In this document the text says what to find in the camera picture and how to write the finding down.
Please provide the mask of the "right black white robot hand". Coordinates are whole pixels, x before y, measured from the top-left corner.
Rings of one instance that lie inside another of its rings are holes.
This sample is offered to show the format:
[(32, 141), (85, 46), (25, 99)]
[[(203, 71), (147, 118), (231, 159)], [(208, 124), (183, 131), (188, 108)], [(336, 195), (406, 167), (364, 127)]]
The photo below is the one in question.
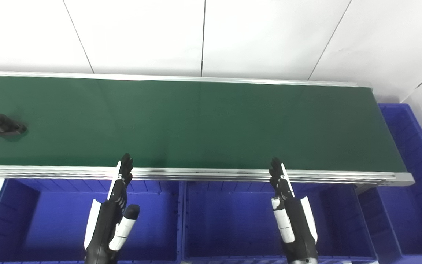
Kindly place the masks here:
[(277, 157), (271, 161), (269, 174), (269, 182), (275, 191), (271, 206), (287, 262), (317, 264), (318, 234), (308, 197), (295, 197), (286, 168)]

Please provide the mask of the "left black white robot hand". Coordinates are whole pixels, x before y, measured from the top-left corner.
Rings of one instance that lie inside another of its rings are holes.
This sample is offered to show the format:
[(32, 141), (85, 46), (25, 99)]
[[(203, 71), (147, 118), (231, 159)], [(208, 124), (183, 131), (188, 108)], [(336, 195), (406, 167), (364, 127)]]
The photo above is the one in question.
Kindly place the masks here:
[(127, 187), (132, 180), (133, 159), (125, 153), (112, 176), (108, 197), (96, 199), (89, 212), (84, 249), (86, 264), (117, 264), (119, 252), (139, 217), (140, 207), (127, 205)]

